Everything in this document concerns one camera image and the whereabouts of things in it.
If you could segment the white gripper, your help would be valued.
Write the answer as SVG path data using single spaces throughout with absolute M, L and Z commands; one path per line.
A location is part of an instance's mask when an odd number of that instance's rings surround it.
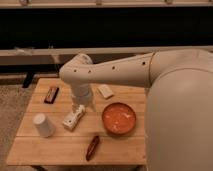
M 80 105 L 90 107 L 93 104 L 93 91 L 89 84 L 72 84 L 72 111 L 75 113 Z

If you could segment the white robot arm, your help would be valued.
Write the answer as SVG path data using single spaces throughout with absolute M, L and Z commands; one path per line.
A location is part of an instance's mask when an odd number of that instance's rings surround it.
M 59 75 L 77 100 L 92 83 L 146 88 L 148 171 L 213 171 L 213 53 L 160 51 L 99 64 L 78 54 Z

